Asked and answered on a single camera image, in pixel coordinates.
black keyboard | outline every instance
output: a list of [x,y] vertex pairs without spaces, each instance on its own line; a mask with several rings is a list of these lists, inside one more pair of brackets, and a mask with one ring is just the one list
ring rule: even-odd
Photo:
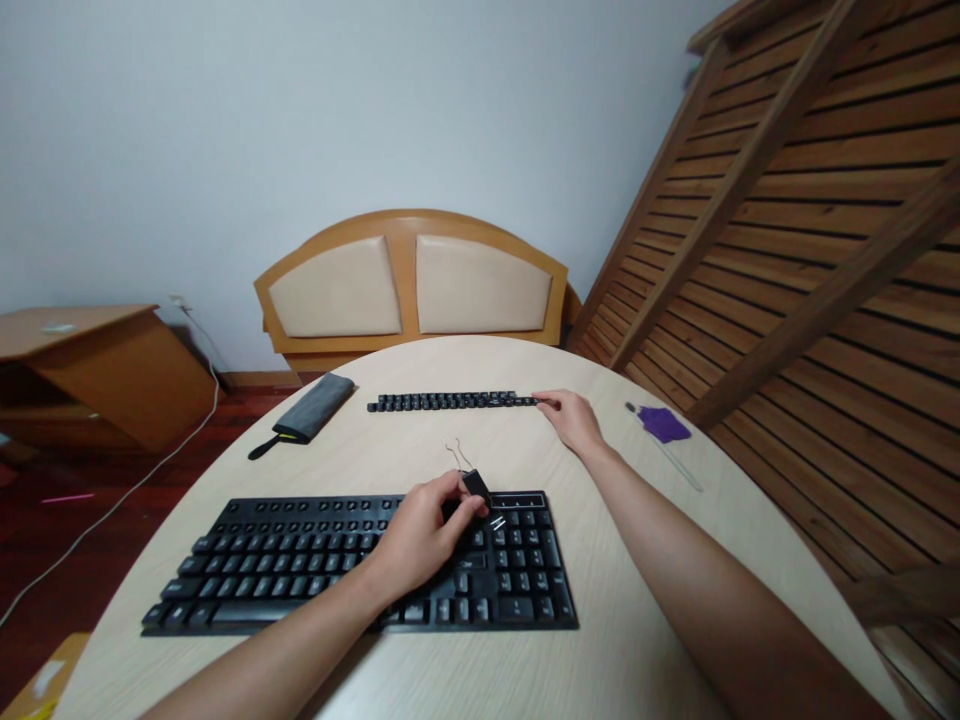
[[413,410],[465,410],[482,407],[521,407],[539,405],[533,397],[518,397],[513,390],[476,393],[405,393],[381,395],[367,403],[367,412],[410,412]]
[[[579,627],[547,496],[491,493],[450,562],[370,632]],[[143,618],[144,636],[250,635],[332,587],[376,547],[402,495],[231,500]],[[444,506],[449,517],[456,505]]]

pink object on floor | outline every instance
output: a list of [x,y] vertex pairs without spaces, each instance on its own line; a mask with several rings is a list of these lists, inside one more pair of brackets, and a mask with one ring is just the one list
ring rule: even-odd
[[66,495],[62,498],[47,498],[46,500],[41,500],[41,505],[47,505],[49,503],[55,502],[69,502],[70,500],[86,500],[88,497],[93,497],[93,493],[87,493],[86,495]]

wooden bed frame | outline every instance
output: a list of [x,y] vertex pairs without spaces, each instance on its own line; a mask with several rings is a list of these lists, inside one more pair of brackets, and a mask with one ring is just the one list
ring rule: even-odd
[[[476,218],[441,210],[383,210],[358,215],[314,235],[299,248],[277,261],[254,282],[263,308],[263,329],[273,348],[291,369],[325,372],[357,357],[400,343],[438,335],[421,334],[417,313],[417,236],[445,236],[487,245],[525,260],[552,278],[543,328],[528,332],[484,333],[559,345],[561,327],[572,324],[580,301],[567,284],[567,268],[515,235]],[[349,337],[289,337],[283,329],[270,294],[270,287],[294,268],[334,248],[370,237],[386,238],[393,271],[402,332],[394,335]]]

gray cloth case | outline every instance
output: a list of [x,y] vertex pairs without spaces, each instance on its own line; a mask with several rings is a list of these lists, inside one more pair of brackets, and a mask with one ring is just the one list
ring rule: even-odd
[[306,445],[347,401],[355,387],[353,380],[327,373],[273,426],[276,437],[252,450],[247,457],[256,460],[278,442]]

white cable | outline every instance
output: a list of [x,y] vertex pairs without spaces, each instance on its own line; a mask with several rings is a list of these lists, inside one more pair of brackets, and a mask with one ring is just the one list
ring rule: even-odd
[[[207,335],[206,331],[205,331],[202,327],[200,327],[200,325],[197,323],[196,320],[193,319],[193,317],[191,317],[190,313],[188,313],[186,310],[184,310],[184,311],[183,311],[183,314],[186,315],[188,318],[190,318],[190,320],[193,322],[193,324],[197,327],[197,329],[198,329],[201,333],[203,333],[204,337],[207,338],[207,341],[208,341],[208,342],[211,344],[211,346],[212,346],[212,345],[213,345],[213,341],[210,340],[210,336]],[[206,424],[207,424],[207,422],[209,422],[210,418],[213,417],[213,414],[217,411],[217,404],[218,404],[219,399],[220,399],[220,379],[217,377],[217,374],[216,374],[216,373],[214,372],[214,370],[213,370],[213,361],[210,359],[210,356],[207,355],[206,353],[204,353],[204,355],[206,356],[206,359],[207,359],[207,369],[210,371],[210,375],[211,375],[211,377],[213,377],[213,382],[214,382],[214,385],[215,385],[215,387],[214,387],[214,389],[213,389],[213,409],[211,409],[210,412],[207,414],[207,416],[203,419],[203,422],[200,423],[200,426],[199,426],[196,430],[194,430],[192,433],[190,433],[190,435],[187,437],[187,439],[184,440],[182,443],[180,443],[180,446],[179,446],[176,450],[174,450],[172,453],[170,453],[169,455],[167,455],[163,460],[161,460],[159,463],[157,463],[156,467],[154,467],[153,470],[151,470],[149,473],[147,473],[147,476],[146,476],[145,478],[143,478],[143,480],[141,480],[141,481],[138,482],[136,485],[134,485],[132,488],[130,488],[129,490],[127,490],[127,492],[125,492],[125,493],[123,494],[123,497],[120,498],[119,500],[117,500],[116,504],[107,511],[106,515],[104,515],[102,518],[100,518],[99,520],[97,520],[93,525],[91,525],[91,526],[88,527],[86,530],[84,530],[82,533],[80,533],[80,537],[78,537],[76,540],[73,541],[73,545],[71,545],[69,548],[67,548],[67,551],[66,551],[62,556],[60,556],[60,559],[59,559],[59,560],[57,560],[53,565],[51,565],[51,566],[48,567],[46,570],[44,570],[33,582],[31,582],[31,583],[30,583],[29,585],[27,585],[23,590],[20,591],[20,594],[17,595],[17,596],[13,599],[13,602],[12,602],[12,603],[10,603],[10,607],[7,608],[7,612],[5,612],[5,613],[3,614],[3,617],[0,618],[0,628],[2,628],[2,627],[6,624],[7,619],[8,619],[8,618],[10,617],[10,615],[13,613],[14,609],[17,607],[17,604],[20,602],[20,600],[23,599],[23,596],[24,596],[24,595],[26,595],[28,592],[30,592],[30,590],[32,590],[33,587],[34,587],[35,585],[37,585],[37,583],[39,583],[41,580],[43,580],[45,577],[47,577],[47,575],[49,575],[49,574],[52,573],[54,570],[56,570],[64,560],[66,560],[68,557],[70,557],[70,553],[72,553],[74,550],[77,549],[77,546],[80,544],[80,542],[81,542],[87,535],[89,535],[91,532],[93,532],[94,530],[96,530],[96,529],[100,526],[100,524],[103,523],[104,520],[106,520],[106,519],[109,518],[111,515],[113,515],[113,513],[115,513],[115,512],[117,511],[117,509],[118,509],[121,505],[123,505],[124,501],[125,501],[128,497],[130,497],[130,496],[131,496],[136,490],[138,490],[145,482],[147,482],[147,480],[149,480],[150,478],[152,478],[152,477],[154,476],[154,474],[157,472],[157,470],[159,470],[161,467],[163,467],[163,464],[164,464],[164,463],[166,463],[170,458],[172,458],[172,457],[173,457],[174,455],[176,455],[178,452],[180,452],[181,450],[183,450],[184,445],[186,445],[188,442],[190,442],[191,440],[193,440],[193,438],[196,436],[196,434],[197,434],[198,432],[200,432],[201,430],[203,430],[204,426],[206,426]]]

